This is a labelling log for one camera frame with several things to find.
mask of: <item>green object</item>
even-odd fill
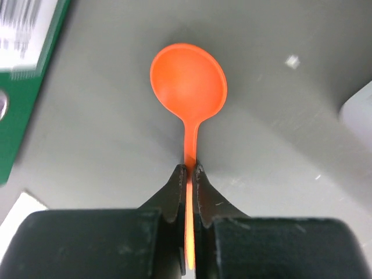
[[[0,185],[9,178],[70,0],[52,2],[10,0],[0,7]],[[17,27],[12,37],[14,23],[27,27]],[[45,37],[37,43],[22,37],[38,31]]]

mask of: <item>gray table surface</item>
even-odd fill
[[[337,217],[372,263],[372,154],[338,120],[372,80],[372,1],[73,2],[0,221],[24,189],[50,208],[133,208],[155,193],[180,162],[183,125],[149,67],[189,42],[229,87],[199,132],[211,183],[251,216]]]

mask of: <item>barcode label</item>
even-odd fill
[[[0,70],[36,68],[58,0],[0,0]]]

